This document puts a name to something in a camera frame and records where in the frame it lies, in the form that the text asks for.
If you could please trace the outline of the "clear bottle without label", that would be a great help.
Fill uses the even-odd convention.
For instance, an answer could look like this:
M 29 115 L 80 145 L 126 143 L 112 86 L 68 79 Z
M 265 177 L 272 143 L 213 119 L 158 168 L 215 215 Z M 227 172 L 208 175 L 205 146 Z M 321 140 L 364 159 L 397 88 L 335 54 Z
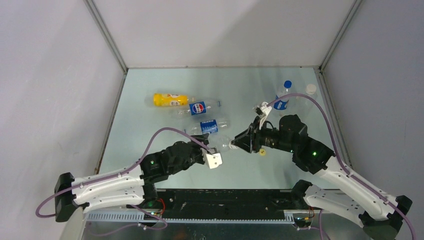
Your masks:
M 317 99 L 318 94 L 317 94 L 317 90 L 315 94 L 307 94 L 305 89 L 302 92 L 303 95 L 306 95 L 314 100 Z M 310 113 L 312 107 L 314 106 L 314 103 L 312 101 L 310 101 L 308 98 L 304 98 L 301 96 L 297 96 L 297 114 L 298 116 L 303 119 L 306 118 L 308 116 L 308 114 Z

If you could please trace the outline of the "blue bottle cap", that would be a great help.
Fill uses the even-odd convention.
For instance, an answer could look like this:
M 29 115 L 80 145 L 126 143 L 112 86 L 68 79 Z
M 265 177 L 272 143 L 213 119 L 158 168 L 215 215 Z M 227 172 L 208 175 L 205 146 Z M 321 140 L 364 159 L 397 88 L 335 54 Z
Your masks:
M 287 89 L 291 88 L 292 87 L 292 82 L 290 80 L 286 80 L 284 82 L 284 87 L 287 88 Z

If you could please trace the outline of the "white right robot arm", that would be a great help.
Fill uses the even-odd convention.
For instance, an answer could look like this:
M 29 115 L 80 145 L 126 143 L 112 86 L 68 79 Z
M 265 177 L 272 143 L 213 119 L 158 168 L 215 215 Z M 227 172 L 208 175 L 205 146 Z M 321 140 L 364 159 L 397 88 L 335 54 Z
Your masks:
M 308 181 L 299 180 L 290 196 L 295 208 L 310 206 L 332 212 L 357 224 L 373 240 L 397 237 L 412 206 L 408 197 L 382 191 L 339 161 L 333 150 L 308 135 L 307 126 L 297 115 L 283 116 L 279 128 L 267 128 L 260 122 L 256 117 L 231 144 L 248 153 L 258 153 L 263 147 L 291 153 L 292 162 L 299 169 L 344 192 L 343 196 L 326 193 Z

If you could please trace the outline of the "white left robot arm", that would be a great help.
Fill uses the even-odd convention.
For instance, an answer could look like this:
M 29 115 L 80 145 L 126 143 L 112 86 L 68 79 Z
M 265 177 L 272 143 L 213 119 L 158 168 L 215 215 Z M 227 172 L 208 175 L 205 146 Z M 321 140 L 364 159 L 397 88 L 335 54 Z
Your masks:
M 63 173 L 54 188 L 55 221 L 67 222 L 78 208 L 84 213 L 121 205 L 153 208 L 158 202 L 154 184 L 194 164 L 215 169 L 222 164 L 222 158 L 216 148 L 205 150 L 194 141 L 177 141 L 147 154 L 135 167 L 77 178 L 70 172 Z

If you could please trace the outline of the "yellow bottle cap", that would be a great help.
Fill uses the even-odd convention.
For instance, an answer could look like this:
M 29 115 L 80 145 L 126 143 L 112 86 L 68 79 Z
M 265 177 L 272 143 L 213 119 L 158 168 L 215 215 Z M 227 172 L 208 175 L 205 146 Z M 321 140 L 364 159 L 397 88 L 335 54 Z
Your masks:
M 261 156 L 265 156 L 265 155 L 267 154 L 267 152 L 266 152 L 266 150 L 265 150 L 264 148 L 261 148 L 261 149 L 259 150 L 259 154 L 260 154 Z

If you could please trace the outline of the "clear bottle blue label middle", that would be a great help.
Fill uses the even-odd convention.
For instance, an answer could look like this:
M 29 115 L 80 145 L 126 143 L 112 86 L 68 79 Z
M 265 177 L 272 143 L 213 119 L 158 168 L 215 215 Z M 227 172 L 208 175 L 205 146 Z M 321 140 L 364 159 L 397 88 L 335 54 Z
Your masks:
M 206 117 L 194 120 L 183 128 L 188 135 L 217 134 L 229 128 L 230 119 L 226 116 Z

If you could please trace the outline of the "clear Pepsi label bottle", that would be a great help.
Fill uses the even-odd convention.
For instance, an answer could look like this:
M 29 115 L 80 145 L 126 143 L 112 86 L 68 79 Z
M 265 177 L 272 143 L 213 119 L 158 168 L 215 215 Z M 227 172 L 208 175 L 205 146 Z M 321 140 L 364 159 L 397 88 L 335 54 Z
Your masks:
M 217 113 L 223 105 L 218 99 L 195 100 L 181 107 L 177 107 L 171 114 L 176 118 L 211 115 Z

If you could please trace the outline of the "yellow label bottle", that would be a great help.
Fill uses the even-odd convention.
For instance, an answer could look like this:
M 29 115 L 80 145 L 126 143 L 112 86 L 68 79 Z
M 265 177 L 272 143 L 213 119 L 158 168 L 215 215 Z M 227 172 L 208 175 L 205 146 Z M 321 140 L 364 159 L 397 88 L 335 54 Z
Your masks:
M 189 103 L 187 95 L 155 93 L 153 95 L 153 104 L 157 107 L 175 107 L 183 106 Z

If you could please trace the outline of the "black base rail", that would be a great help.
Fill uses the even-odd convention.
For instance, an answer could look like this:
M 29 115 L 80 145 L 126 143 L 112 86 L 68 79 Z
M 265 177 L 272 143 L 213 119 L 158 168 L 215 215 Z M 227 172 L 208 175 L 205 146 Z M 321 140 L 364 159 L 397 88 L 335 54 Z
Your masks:
M 293 194 L 280 189 L 162 189 L 157 199 L 138 205 L 147 210 L 164 210 L 163 217 L 276 219 L 285 211 L 308 211 Z

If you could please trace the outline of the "aluminium corner post right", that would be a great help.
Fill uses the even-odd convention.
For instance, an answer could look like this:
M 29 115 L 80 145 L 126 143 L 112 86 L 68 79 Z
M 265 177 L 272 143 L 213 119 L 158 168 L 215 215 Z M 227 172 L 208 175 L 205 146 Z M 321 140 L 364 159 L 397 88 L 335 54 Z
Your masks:
M 352 5 L 350 6 L 347 15 L 342 21 L 341 26 L 336 32 L 336 35 L 326 51 L 326 54 L 324 55 L 323 60 L 321 61 L 321 64 L 319 66 L 319 69 L 323 72 L 325 68 L 327 67 L 328 63 L 330 62 L 330 59 L 332 55 L 334 54 L 336 48 L 338 47 L 339 43 L 341 42 L 343 36 L 345 35 L 346 31 L 348 30 L 348 27 L 351 25 L 352 20 L 356 16 L 359 8 L 361 7 L 363 0 L 354 0 Z

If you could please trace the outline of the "aluminium corner post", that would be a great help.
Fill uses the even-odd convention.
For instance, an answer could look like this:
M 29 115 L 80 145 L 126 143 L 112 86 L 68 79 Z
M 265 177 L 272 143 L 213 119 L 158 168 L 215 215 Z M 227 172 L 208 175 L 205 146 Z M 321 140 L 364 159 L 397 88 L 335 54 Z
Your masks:
M 321 61 L 321 64 L 319 66 L 319 69 L 323 72 L 325 68 L 327 67 L 328 63 L 330 62 L 330 59 L 332 55 L 334 54 L 336 48 L 338 47 L 339 43 L 341 42 L 343 36 L 345 35 L 346 31 L 348 30 L 348 27 L 351 25 L 352 20 L 356 16 L 359 8 L 361 7 L 363 0 L 354 0 L 352 5 L 350 6 L 347 15 L 342 21 L 341 26 L 336 32 L 336 35 L 326 51 L 326 54 L 324 55 L 323 60 Z
M 125 63 L 125 60 L 118 48 L 118 45 L 116 44 L 97 4 L 95 3 L 94 0 L 84 0 L 83 2 L 85 3 L 89 13 L 91 14 L 97 28 L 99 29 L 101 35 L 103 36 L 106 45 L 110 49 L 120 69 L 126 75 L 128 73 L 129 68 L 127 64 Z

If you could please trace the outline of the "aluminium corner post left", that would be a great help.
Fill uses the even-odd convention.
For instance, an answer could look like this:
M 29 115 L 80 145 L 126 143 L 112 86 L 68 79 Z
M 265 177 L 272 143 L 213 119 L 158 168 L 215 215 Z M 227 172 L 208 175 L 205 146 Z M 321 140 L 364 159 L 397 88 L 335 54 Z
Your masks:
M 83 2 L 85 3 L 89 13 L 91 14 L 97 28 L 99 29 L 101 35 L 103 36 L 106 45 L 110 49 L 120 69 L 126 75 L 128 73 L 129 68 L 127 64 L 125 63 L 125 60 L 118 48 L 118 45 L 116 44 L 97 4 L 95 3 L 94 0 L 84 0 Z

